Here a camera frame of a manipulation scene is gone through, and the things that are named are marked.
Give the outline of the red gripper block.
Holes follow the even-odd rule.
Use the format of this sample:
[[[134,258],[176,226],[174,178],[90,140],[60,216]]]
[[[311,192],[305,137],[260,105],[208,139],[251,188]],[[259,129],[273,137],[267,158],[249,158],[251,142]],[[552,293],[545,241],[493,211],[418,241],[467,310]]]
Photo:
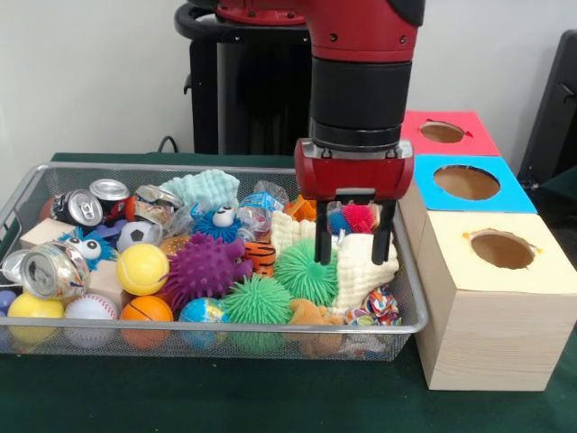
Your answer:
[[[388,150],[345,152],[321,147],[310,138],[297,141],[294,150],[296,176],[301,194],[316,202],[315,261],[328,265],[332,235],[328,230],[327,201],[341,196],[376,200],[380,223],[373,234],[371,259],[381,265],[389,259],[396,202],[405,196],[413,178],[415,155],[412,143],[400,140]]]

